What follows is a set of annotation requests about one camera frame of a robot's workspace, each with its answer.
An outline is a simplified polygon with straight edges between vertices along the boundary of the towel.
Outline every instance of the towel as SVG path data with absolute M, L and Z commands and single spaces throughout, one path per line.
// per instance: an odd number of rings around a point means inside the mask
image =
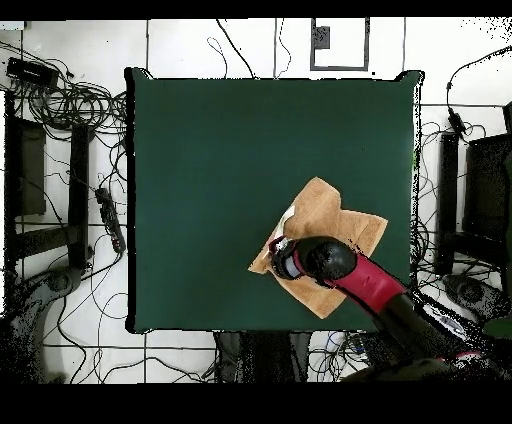
M 387 225 L 384 218 L 341 209 L 340 193 L 318 177 L 306 184 L 283 215 L 289 216 L 281 222 L 281 230 L 286 237 L 331 236 L 365 256 L 373 253 Z M 275 275 L 270 265 L 268 245 L 276 238 L 276 232 L 279 234 L 279 227 L 276 226 L 248 270 L 259 274 L 271 272 L 295 299 L 319 318 L 326 318 L 346 296 L 339 290 L 322 287 L 306 276 L 284 280 Z

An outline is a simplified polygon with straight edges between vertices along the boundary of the power adapter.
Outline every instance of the power adapter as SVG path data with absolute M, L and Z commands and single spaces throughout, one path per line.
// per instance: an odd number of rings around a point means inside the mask
M 26 62 L 10 57 L 7 63 L 7 76 L 42 87 L 55 88 L 59 74 L 55 69 L 39 63 Z
M 458 113 L 455 113 L 451 107 L 448 108 L 448 122 L 457 136 L 460 137 L 463 133 L 466 134 L 466 127 L 462 118 Z

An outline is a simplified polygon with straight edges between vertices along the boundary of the dark green table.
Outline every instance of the dark green table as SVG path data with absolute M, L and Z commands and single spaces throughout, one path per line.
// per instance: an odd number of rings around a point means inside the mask
M 389 220 L 373 258 L 408 284 L 420 74 L 154 80 L 132 69 L 126 77 L 135 114 L 127 328 L 372 329 L 350 300 L 321 320 L 247 267 L 318 176 L 341 192 L 344 208 Z

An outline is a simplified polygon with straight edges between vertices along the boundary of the white tiled floor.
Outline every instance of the white tiled floor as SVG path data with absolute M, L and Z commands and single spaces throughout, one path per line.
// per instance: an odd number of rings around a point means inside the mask
M 404 40 L 404 18 L 371 18 L 370 31 L 370 72 L 374 78 L 394 79 L 403 69 L 425 71 L 422 87 L 421 119 L 423 123 L 433 121 L 442 128 L 448 126 L 446 107 L 446 84 L 451 74 L 461 65 L 478 59 L 492 50 L 504 47 L 508 41 L 506 32 L 490 31 L 492 26 L 486 20 L 464 18 L 407 18 Z M 274 72 L 274 19 L 221 20 L 234 44 L 241 49 L 243 56 L 258 77 L 270 78 Z M 311 72 L 309 70 L 310 20 L 277 19 L 278 31 L 281 29 L 281 41 L 291 54 L 288 70 L 281 78 L 354 78 L 360 73 Z M 152 21 L 65 21 L 31 22 L 22 34 L 19 31 L 0 31 L 0 41 L 21 46 L 25 51 L 45 59 L 59 59 L 67 64 L 75 75 L 74 81 L 86 81 L 99 84 L 116 95 L 125 90 L 123 70 L 126 66 L 146 67 L 154 77 L 197 77 L 219 78 L 224 75 L 224 62 L 207 42 L 214 37 L 226 56 L 228 78 L 248 78 L 249 73 L 243 62 L 235 54 L 226 37 L 214 20 L 152 20 Z M 5 76 L 6 61 L 13 54 L 0 50 L 0 84 L 9 85 Z M 479 107 L 457 106 L 464 121 L 484 125 L 487 135 L 504 132 L 502 111 L 499 107 L 486 105 L 504 105 L 512 101 L 512 54 L 493 58 L 484 63 L 463 69 L 453 81 L 450 102 L 456 105 L 480 105 Z M 276 74 L 284 71 L 289 61 L 286 49 L 277 44 Z M 475 129 L 471 137 L 480 137 L 481 130 Z M 107 144 L 117 141 L 114 136 L 105 136 Z M 69 160 L 69 145 L 48 139 L 46 150 L 57 160 Z M 97 185 L 111 169 L 108 150 L 97 139 L 91 143 L 90 183 Z M 430 178 L 437 181 L 438 144 L 431 143 L 425 150 Z M 46 174 L 60 172 L 66 179 L 66 167 L 49 157 L 46 160 Z M 54 201 L 57 211 L 64 221 L 67 217 L 67 196 L 59 194 L 66 190 L 58 176 L 48 177 L 46 190 Z M 126 195 L 121 185 L 114 184 L 114 199 L 125 203 Z M 434 197 L 426 196 L 420 205 L 420 215 L 426 220 L 435 209 Z M 101 224 L 95 200 L 90 202 L 90 223 Z M 122 223 L 126 217 L 121 215 Z M 37 223 L 55 222 L 49 210 L 42 217 L 26 218 Z M 40 228 L 31 225 L 29 229 Z M 91 226 L 90 244 L 102 235 L 101 226 Z M 99 241 L 96 249 L 95 268 L 103 267 L 115 258 L 109 240 Z M 43 271 L 55 258 L 65 253 L 57 249 L 25 260 L 24 275 L 30 276 Z M 95 291 L 100 307 L 117 292 L 127 290 L 127 261 L 124 258 L 103 279 L 104 274 L 95 276 L 93 287 L 101 282 Z M 80 307 L 66 318 L 62 328 L 66 334 L 79 343 L 88 346 L 98 344 L 98 323 L 100 311 L 90 297 L 91 281 L 86 281 L 68 299 L 65 317 L 81 302 Z M 45 325 L 50 332 L 62 308 L 62 301 L 51 307 Z M 126 314 L 126 296 L 116 296 L 105 312 L 122 317 Z M 144 336 L 131 335 L 124 329 L 124 320 L 104 317 L 101 322 L 100 344 L 108 346 L 123 345 L 132 349 L 104 348 L 101 376 L 105 377 L 114 366 L 132 364 L 144 358 Z M 315 333 L 311 347 L 324 347 L 327 333 Z M 157 356 L 174 367 L 190 372 L 204 372 L 213 361 L 213 337 L 210 333 L 154 331 L 147 335 L 146 355 Z M 45 343 L 51 346 L 68 345 L 56 330 L 51 331 Z M 194 347 L 209 350 L 173 350 L 171 347 Z M 95 348 L 87 349 L 87 361 L 77 375 L 75 382 L 85 378 L 92 370 Z M 46 361 L 52 372 L 64 371 L 68 381 L 82 361 L 83 354 L 73 347 L 46 347 Z M 146 376 L 149 382 L 171 382 L 180 376 L 158 362 L 150 360 L 129 369 L 115 370 L 108 376 L 107 383 L 142 382 Z M 94 374 L 85 382 L 97 383 Z

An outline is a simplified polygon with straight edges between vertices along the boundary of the chair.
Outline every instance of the chair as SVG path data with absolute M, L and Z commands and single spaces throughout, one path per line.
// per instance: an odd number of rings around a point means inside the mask
M 434 272 L 452 273 L 454 254 L 459 252 L 499 268 L 503 291 L 507 284 L 508 251 L 505 234 L 509 222 L 510 179 L 506 160 L 512 151 L 512 103 L 503 108 L 506 134 L 469 142 L 466 157 L 466 190 L 462 231 L 456 230 L 458 136 L 441 137 L 440 178 Z

